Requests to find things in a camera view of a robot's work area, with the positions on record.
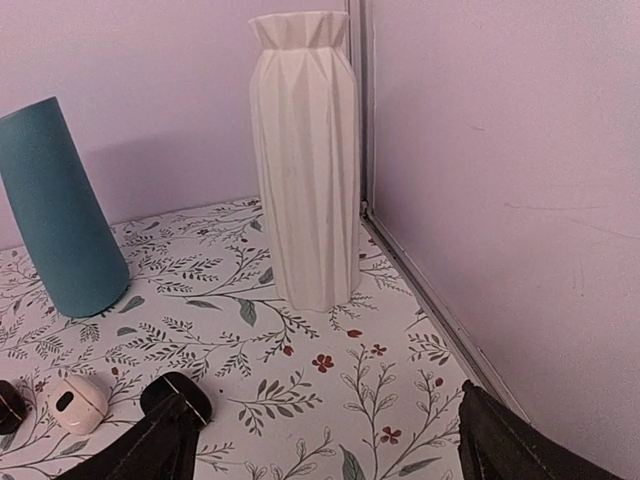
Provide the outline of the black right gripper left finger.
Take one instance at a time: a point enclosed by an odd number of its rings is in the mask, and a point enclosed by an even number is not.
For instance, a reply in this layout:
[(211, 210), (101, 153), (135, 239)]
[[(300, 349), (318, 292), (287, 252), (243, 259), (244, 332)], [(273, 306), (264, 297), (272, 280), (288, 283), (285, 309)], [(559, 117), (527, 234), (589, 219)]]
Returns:
[(198, 431), (182, 394), (173, 394), (108, 447), (61, 479), (192, 479)]

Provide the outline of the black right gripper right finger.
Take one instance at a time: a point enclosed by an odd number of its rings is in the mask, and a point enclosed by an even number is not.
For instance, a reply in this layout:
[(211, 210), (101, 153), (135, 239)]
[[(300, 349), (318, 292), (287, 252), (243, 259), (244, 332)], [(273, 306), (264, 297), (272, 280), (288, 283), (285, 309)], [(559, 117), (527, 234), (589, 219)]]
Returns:
[(471, 381), (462, 390), (458, 453), (465, 480), (619, 479), (551, 441)]

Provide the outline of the floral table mat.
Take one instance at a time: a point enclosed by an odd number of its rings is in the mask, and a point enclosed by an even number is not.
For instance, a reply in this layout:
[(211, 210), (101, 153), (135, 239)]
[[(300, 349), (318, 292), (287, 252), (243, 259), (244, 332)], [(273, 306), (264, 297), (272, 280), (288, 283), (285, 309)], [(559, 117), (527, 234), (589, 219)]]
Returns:
[[(52, 479), (142, 415), (140, 395), (179, 371), (215, 406), (199, 479), (458, 479), (467, 374), (383, 250), (360, 235), (360, 283), (324, 313), (275, 290), (258, 200), (113, 228), (131, 282), (86, 319), (53, 306), (27, 251), (1, 254), (1, 375), (28, 418), (1, 440), (5, 479)], [(106, 396), (89, 435), (66, 432), (47, 393), (79, 375)]]

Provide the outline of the small black round object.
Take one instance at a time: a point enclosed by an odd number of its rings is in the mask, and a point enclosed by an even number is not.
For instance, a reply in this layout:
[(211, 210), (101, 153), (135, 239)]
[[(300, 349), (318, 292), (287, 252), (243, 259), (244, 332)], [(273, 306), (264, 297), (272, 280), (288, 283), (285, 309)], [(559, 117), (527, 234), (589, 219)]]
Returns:
[(0, 381), (0, 434), (15, 433), (26, 418), (26, 403), (16, 387)]

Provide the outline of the teal vase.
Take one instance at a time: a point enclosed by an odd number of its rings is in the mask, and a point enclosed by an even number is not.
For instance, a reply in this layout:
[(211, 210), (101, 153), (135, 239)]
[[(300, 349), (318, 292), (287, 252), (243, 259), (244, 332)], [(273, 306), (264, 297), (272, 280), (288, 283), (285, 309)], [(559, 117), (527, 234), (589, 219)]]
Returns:
[(59, 101), (1, 120), (1, 178), (49, 297), (67, 317), (96, 315), (129, 284), (129, 270), (90, 184)]

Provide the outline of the white ribbed vase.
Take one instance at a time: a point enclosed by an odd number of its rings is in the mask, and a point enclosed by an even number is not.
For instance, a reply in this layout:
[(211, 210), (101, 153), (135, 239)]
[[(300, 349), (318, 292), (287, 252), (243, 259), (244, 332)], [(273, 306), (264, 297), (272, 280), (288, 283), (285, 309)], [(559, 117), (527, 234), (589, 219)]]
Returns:
[(324, 312), (359, 283), (358, 92), (344, 43), (349, 16), (256, 17), (262, 48), (249, 85), (261, 203), (278, 294)]

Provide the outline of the right side aluminium rail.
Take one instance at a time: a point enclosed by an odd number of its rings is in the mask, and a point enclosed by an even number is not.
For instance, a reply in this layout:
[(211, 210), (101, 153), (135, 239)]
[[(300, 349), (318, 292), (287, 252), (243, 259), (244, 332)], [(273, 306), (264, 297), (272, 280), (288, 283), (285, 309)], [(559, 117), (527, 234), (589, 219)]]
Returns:
[(502, 402), (520, 418), (532, 421), (522, 408), (504, 380), (487, 359), (485, 353), (475, 345), (467, 329), (435, 293), (429, 281), (389, 230), (370, 208), (361, 215), (363, 226), (385, 251), (396, 270), (402, 275), (420, 307), (435, 329), (444, 336), (449, 348), (468, 378), (480, 384), (494, 398)]

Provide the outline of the right aluminium post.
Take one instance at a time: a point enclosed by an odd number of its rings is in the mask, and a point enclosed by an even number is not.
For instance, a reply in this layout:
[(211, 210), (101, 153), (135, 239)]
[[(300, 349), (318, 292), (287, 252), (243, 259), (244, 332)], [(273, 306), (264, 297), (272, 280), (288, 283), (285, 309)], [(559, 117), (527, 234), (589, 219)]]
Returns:
[(375, 178), (375, 38), (373, 3), (344, 2), (350, 17), (348, 56), (359, 94), (361, 217), (373, 215)]

